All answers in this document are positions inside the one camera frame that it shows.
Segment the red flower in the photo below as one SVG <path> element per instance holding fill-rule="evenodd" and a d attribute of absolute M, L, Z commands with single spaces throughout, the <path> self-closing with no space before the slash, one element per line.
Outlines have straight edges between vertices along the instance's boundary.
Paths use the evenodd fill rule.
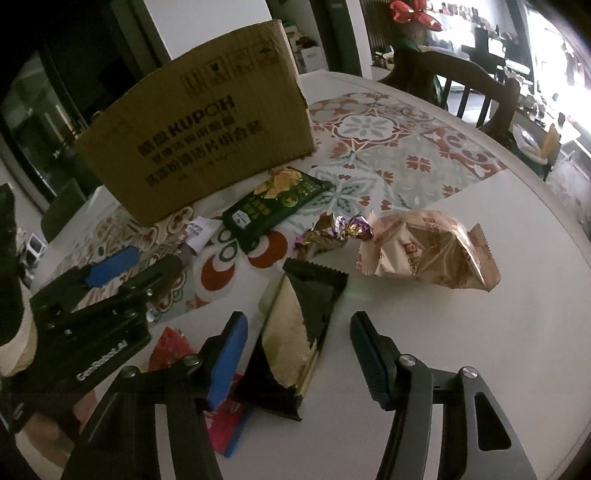
<path fill-rule="evenodd" d="M 423 10 L 427 7 L 427 0 L 410 0 L 413 8 L 409 7 L 402 0 L 395 0 L 390 4 L 392 17 L 398 23 L 409 23 L 416 20 L 429 30 L 440 32 L 443 30 L 441 24 L 431 15 L 427 15 Z"/>

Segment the patterned tablecloth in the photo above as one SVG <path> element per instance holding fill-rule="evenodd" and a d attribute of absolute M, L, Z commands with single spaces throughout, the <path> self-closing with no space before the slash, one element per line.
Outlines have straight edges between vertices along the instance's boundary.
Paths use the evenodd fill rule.
<path fill-rule="evenodd" d="M 465 135 L 395 96 L 350 93 L 317 102 L 310 106 L 310 113 L 317 151 L 291 165 L 330 180 L 334 190 L 269 231 L 248 255 L 227 229 L 220 229 L 158 305 L 159 322 L 231 295 L 239 276 L 241 281 L 256 277 L 262 292 L 267 281 L 277 276 L 283 259 L 293 254 L 296 236 L 312 227 L 322 212 L 350 217 L 372 210 L 387 215 L 395 209 L 423 208 L 505 169 Z M 232 195 L 231 190 L 208 198 L 210 204 L 223 205 L 208 212 L 211 216 L 220 215 L 248 191 Z M 213 197 L 218 197 L 217 202 L 211 202 Z M 119 207 L 76 245 L 51 277 L 84 265 L 88 259 L 97 262 L 122 248 L 138 247 L 142 252 L 139 264 L 106 287 L 92 290 L 79 308 L 107 298 L 123 281 L 176 249 L 198 205 L 187 206 L 150 228 L 139 226 Z M 238 275 L 241 271 L 246 276 Z"/>

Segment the wooden chair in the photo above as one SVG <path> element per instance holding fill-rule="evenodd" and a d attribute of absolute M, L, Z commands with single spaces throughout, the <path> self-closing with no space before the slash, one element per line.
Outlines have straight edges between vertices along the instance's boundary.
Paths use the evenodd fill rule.
<path fill-rule="evenodd" d="M 435 75 L 447 80 L 440 100 L 434 94 Z M 503 85 L 470 60 L 439 51 L 419 52 L 405 48 L 396 53 L 394 70 L 381 83 L 446 109 L 452 81 L 465 86 L 457 116 L 463 117 L 470 92 L 480 92 L 485 96 L 485 101 L 476 127 L 497 141 L 500 140 L 509 130 L 519 100 L 519 82 L 515 79 L 508 79 Z M 498 102 L 499 108 L 485 124 L 491 100 Z"/>

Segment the metal screw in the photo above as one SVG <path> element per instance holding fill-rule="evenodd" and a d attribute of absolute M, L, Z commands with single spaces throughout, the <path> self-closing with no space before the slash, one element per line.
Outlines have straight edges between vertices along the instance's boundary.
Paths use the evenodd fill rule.
<path fill-rule="evenodd" d="M 128 365 L 127 367 L 123 367 L 121 372 L 119 373 L 124 378 L 131 378 L 136 376 L 139 373 L 139 368 L 135 365 Z"/>
<path fill-rule="evenodd" d="M 476 378 L 478 376 L 478 370 L 474 367 L 463 367 L 462 375 L 466 378 Z"/>
<path fill-rule="evenodd" d="M 185 365 L 187 365 L 187 367 L 194 367 L 194 366 L 201 363 L 201 359 L 199 358 L 198 355 L 195 355 L 194 353 L 192 353 L 190 355 L 186 355 L 183 358 L 183 363 Z"/>
<path fill-rule="evenodd" d="M 399 361 L 405 367 L 412 367 L 414 364 L 417 363 L 417 359 L 407 353 L 405 353 L 404 355 L 400 355 Z"/>

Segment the round table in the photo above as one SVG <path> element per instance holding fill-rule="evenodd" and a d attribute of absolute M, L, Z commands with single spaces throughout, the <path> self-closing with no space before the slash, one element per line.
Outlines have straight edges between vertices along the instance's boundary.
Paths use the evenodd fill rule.
<path fill-rule="evenodd" d="M 159 305 L 152 343 L 134 363 L 145 363 L 165 326 L 181 329 L 198 349 L 241 310 L 249 319 L 243 371 L 264 319 L 261 293 L 281 275 L 296 235 L 319 214 L 444 210 L 468 228 L 482 225 L 501 283 L 486 293 L 365 277 L 355 271 L 358 241 L 315 258 L 350 276 L 300 409 L 303 421 L 255 412 L 234 456 L 218 457 L 222 473 L 226 479 L 269 480 L 375 476 L 393 414 L 371 400 L 349 340 L 351 315 L 366 310 L 379 333 L 428 366 L 476 367 L 538 477 L 558 478 L 591 430 L 591 378 L 582 375 L 591 362 L 591 245 L 584 233 L 532 172 L 449 113 L 344 74 L 306 74 L 301 85 L 318 150 L 291 165 L 330 180 L 335 190 L 274 228 L 248 255 L 221 229 Z M 110 296 L 131 274 L 172 251 L 192 216 L 219 215 L 266 178 L 262 173 L 240 182 L 150 228 L 140 227 L 112 198 L 94 199 L 100 207 L 87 205 L 49 246 L 33 288 L 85 258 L 97 261 L 138 246 L 139 265 L 93 290 L 80 307 Z M 99 395 L 109 383 L 99 386 Z M 165 427 L 158 432 L 165 445 Z M 440 441 L 441 409 L 435 406 L 425 479 L 437 476 Z M 163 478 L 174 478 L 170 451 L 159 448 L 159 459 Z"/>

